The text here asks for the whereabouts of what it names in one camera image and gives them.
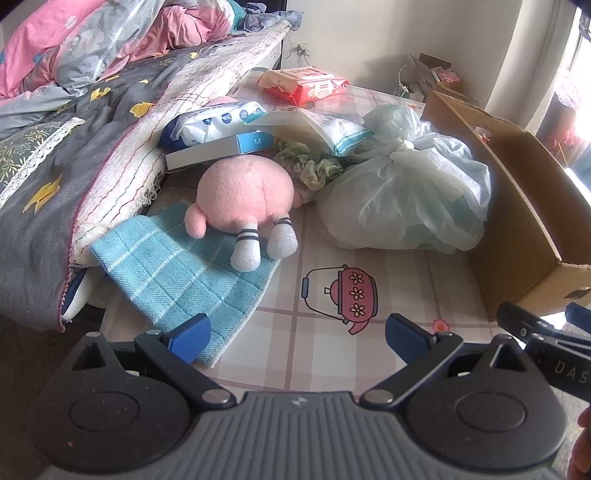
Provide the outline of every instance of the white quilted blanket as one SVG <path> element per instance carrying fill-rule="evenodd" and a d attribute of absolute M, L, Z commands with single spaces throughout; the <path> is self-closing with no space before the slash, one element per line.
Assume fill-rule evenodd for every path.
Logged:
<path fill-rule="evenodd" d="M 157 180 L 164 172 L 164 153 L 157 147 L 164 126 L 180 113 L 225 95 L 248 70 L 265 64 L 289 27 L 283 21 L 248 34 L 181 70 L 111 153 L 86 195 L 74 225 L 73 265 L 97 265 L 88 246 L 156 197 Z"/>

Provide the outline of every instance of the wet wipes package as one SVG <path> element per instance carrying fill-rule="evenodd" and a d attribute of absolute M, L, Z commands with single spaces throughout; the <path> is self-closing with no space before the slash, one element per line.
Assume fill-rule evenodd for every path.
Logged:
<path fill-rule="evenodd" d="M 303 108 L 288 107 L 263 115 L 251 115 L 246 123 L 282 140 L 300 142 L 311 150 L 345 157 L 371 131 L 334 115 L 321 115 Z"/>
<path fill-rule="evenodd" d="M 182 113 L 164 127 L 158 146 L 172 152 L 230 135 L 254 132 L 256 128 L 244 123 L 254 113 L 262 115 L 266 110 L 258 102 L 249 101 Z"/>

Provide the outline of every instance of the pink pillow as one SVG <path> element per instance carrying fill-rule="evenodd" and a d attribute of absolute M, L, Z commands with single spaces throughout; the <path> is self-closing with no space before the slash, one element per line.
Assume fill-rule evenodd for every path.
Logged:
<path fill-rule="evenodd" d="M 18 87 L 43 54 L 72 32 L 104 0 L 48 0 L 19 25 L 0 53 L 0 98 Z"/>

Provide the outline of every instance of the checkered towel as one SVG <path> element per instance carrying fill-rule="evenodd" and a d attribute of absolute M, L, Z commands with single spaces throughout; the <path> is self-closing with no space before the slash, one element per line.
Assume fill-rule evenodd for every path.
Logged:
<path fill-rule="evenodd" d="M 90 250 L 133 304 L 153 324 L 170 331 L 197 313 L 212 323 L 212 339 L 198 361 L 212 367 L 255 311 L 278 261 L 261 241 L 261 266 L 240 273 L 230 266 L 236 237 L 207 230 L 190 237 L 187 205 L 157 216 L 136 216 L 109 231 Z"/>

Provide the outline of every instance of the blue gripper pad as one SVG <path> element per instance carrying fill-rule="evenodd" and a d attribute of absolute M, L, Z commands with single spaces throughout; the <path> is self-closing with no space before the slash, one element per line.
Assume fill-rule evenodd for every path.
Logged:
<path fill-rule="evenodd" d="M 162 342 L 177 357 L 191 364 L 207 346 L 212 337 L 212 324 L 204 313 L 182 323 L 162 336 Z"/>
<path fill-rule="evenodd" d="M 591 333 L 591 312 L 585 307 L 574 302 L 569 303 L 564 310 L 564 316 L 567 322 L 587 333 Z"/>
<path fill-rule="evenodd" d="M 427 353 L 435 337 L 399 313 L 393 313 L 386 320 L 386 343 L 409 364 Z"/>

